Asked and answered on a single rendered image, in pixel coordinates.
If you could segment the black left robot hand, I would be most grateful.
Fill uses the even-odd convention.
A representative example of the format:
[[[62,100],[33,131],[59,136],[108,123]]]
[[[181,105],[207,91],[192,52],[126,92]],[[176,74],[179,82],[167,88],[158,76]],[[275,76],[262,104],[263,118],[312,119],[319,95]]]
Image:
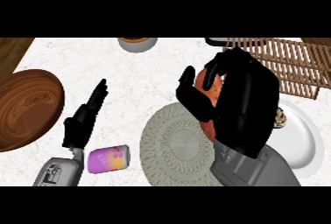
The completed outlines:
[[[65,124],[65,138],[62,146],[67,148],[84,149],[89,143],[96,117],[108,95],[107,80],[102,79],[89,100],[80,105],[73,117],[68,117]]]

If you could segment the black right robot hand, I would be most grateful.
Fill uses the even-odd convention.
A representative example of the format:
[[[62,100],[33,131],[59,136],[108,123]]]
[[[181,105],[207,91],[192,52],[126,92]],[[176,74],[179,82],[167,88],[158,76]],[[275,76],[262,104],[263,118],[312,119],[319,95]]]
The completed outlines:
[[[203,89],[222,77],[217,104],[194,87],[195,69],[181,76],[176,97],[198,121],[213,120],[214,140],[250,158],[265,147],[274,127],[280,101],[280,80],[251,54],[240,47],[216,54],[206,64]]]

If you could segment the orange sweet potato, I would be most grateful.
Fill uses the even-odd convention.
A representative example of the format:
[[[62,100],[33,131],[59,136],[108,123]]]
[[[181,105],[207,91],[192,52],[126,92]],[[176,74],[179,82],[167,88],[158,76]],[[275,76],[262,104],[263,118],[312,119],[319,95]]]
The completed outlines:
[[[217,104],[222,88],[223,88],[223,79],[220,76],[214,77],[214,81],[212,84],[212,89],[206,91],[203,89],[203,81],[204,81],[204,76],[206,76],[207,69],[203,69],[198,73],[197,79],[195,79],[195,88],[204,93],[204,95],[209,97],[212,101],[212,105]],[[213,120],[209,122],[200,122],[201,125],[201,130],[212,140],[214,142],[214,127],[213,127]]]

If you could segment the wooden slatted tiered shelf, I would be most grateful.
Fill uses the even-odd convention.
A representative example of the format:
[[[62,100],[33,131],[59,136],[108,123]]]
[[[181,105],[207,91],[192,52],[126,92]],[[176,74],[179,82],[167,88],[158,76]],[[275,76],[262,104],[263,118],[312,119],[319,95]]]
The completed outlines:
[[[271,69],[280,92],[316,99],[331,89],[331,46],[280,38],[228,38],[225,50],[240,46]]]

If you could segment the round beige woven placemat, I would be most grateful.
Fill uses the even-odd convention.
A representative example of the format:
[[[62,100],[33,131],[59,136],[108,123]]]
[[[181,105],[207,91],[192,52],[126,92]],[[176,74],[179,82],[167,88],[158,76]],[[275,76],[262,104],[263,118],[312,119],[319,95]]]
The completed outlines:
[[[139,160],[152,186],[220,186],[210,168],[213,142],[179,102],[148,120],[139,140]]]

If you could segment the beige patterned round item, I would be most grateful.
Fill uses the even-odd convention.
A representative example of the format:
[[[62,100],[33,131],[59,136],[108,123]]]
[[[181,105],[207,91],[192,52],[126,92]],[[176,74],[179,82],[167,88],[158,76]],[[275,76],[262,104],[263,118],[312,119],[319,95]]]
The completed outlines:
[[[277,116],[275,116],[275,120],[274,120],[274,127],[277,129],[281,129],[285,126],[285,121],[287,121],[285,112],[281,108],[278,108]]]

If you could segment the brown wooden bowl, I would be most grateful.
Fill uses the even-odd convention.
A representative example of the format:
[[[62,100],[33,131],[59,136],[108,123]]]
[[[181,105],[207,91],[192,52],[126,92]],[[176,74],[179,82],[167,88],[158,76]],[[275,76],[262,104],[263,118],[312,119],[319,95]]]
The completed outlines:
[[[65,90],[46,70],[28,69],[0,80],[0,152],[31,144],[62,113]]]

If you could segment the purple and orange can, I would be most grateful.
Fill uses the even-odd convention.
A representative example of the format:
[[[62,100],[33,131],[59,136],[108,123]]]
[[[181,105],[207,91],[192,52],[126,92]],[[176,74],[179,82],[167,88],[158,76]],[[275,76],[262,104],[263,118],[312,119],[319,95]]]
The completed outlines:
[[[87,171],[93,174],[114,172],[130,166],[130,147],[124,145],[96,149],[87,156]]]

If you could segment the white plate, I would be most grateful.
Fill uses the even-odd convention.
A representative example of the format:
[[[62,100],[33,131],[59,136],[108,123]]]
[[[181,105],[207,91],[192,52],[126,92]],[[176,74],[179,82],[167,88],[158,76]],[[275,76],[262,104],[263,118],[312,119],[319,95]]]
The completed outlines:
[[[282,155],[294,175],[309,178],[319,170],[325,158],[324,140],[316,125],[305,111],[284,99],[280,100],[285,124],[274,129],[268,145]]]

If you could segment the dark rimmed white object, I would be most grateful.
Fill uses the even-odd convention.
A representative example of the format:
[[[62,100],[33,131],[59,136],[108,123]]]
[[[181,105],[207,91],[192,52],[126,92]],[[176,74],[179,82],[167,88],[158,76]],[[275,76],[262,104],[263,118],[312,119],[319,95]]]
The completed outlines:
[[[228,38],[206,38],[206,43],[210,46],[226,46]]]

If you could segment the dark wooden cabinet corner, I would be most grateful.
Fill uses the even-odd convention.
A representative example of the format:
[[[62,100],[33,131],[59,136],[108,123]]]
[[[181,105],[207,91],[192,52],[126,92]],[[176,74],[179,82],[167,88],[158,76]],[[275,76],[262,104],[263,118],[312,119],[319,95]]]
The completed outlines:
[[[14,73],[34,38],[0,38],[0,79]]]

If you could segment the grey cup with brown content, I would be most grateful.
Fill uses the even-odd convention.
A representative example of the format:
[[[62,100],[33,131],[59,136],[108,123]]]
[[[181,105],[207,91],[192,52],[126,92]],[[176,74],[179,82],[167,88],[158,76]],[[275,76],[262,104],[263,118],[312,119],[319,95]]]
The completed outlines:
[[[130,53],[147,52],[157,44],[157,38],[118,38],[121,48]]]

